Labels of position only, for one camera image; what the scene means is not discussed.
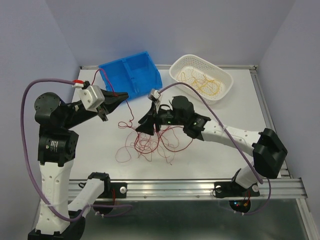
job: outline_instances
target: blue bin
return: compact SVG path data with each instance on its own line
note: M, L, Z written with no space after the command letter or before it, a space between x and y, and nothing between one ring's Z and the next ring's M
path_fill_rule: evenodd
M129 99L162 88L160 73L147 51L99 65L99 68L106 72L114 91L127 92ZM112 91L103 72L100 74L106 89Z

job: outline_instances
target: white table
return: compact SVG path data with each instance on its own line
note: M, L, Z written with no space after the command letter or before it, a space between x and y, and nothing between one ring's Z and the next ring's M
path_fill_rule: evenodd
M81 70L78 79L92 82L95 71ZM266 123L250 71L247 69L226 71L233 77L233 87L220 102L212 106L212 109L227 126L263 131ZM159 72L163 86L173 82L168 70L159 70ZM95 85L105 89L105 83L99 73ZM214 119L203 103L177 87L164 92L162 103L168 103L168 100L177 95L187 96L194 104L196 113ZM79 97L75 93L72 101L78 100ZM134 126L137 126L138 120L149 110L151 101L143 96L129 101L129 104L135 116ZM108 119L108 122L102 122L99 117L94 117L72 129L79 134L79 140L71 180L87 179L92 172L109 173L113 180L230 179L239 168L246 165L236 149L200 140L194 140L186 150L176 153L171 164L158 154L152 156L152 162L144 157L137 158L138 154L133 150L130 161L119 163L115 159L117 150L125 145L125 140L132 131L128 128L118 128L119 121L127 122L131 119L128 106L122 104L108 115ZM176 132L180 146L188 144L190 138L182 130L178 129ZM127 157L124 150L118 154L118 160L125 160Z

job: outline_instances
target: white plastic basket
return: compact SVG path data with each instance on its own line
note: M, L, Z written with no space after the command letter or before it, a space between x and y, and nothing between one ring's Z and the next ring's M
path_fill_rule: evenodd
M192 86L210 105L222 99L234 84L229 73L192 54L184 55L175 61L169 69L169 74L175 81ZM177 87L200 100L187 86L177 85Z

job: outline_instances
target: robotic arm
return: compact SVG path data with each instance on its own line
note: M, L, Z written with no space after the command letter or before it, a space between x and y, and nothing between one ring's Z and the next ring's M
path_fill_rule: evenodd
M230 126L222 127L209 117L197 114L194 105L185 96L173 97L172 109L167 104L161 104L162 97L157 90L153 89L148 98L152 100L151 108L140 119L137 132L154 135L162 125L175 125L183 126L183 132L193 139L216 142L233 148L236 143L243 152L253 157L251 165L254 165L258 177L277 178L288 151L273 130L265 128L263 132L257 132ZM226 129L235 143L227 135ZM252 169L246 166L236 172L231 182L216 182L219 189L215 191L215 196L243 197L247 190L250 190L251 196L259 196L257 191L251 191L257 181Z
M40 202L39 220L29 233L28 240L79 240L84 232L87 208L77 221L57 217L49 207L65 218L78 217L86 205L92 205L101 194L111 188L107 173L92 173L83 190L68 205L68 186L71 168L76 156L78 134L70 128L95 116L107 121L112 113L129 96L126 92L110 92L92 86L89 82L77 82L80 101L64 103L55 93L40 95L34 103L35 120L40 124L38 161L40 164L42 193L49 200Z

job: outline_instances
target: wall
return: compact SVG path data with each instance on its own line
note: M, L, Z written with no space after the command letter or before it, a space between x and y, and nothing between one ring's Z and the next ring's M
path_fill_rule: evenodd
M79 68L44 0L1 0L0 5L0 238L22 240L27 239L39 203L23 156L19 115L22 94L34 79L72 80ZM45 92L71 100L70 87L59 84L40 83L28 95L26 138L37 179L39 126L33 104Z
M156 64L185 54L257 64L294 0L46 0L81 66L149 51Z
M258 68L287 164L320 229L320 1L297 0Z

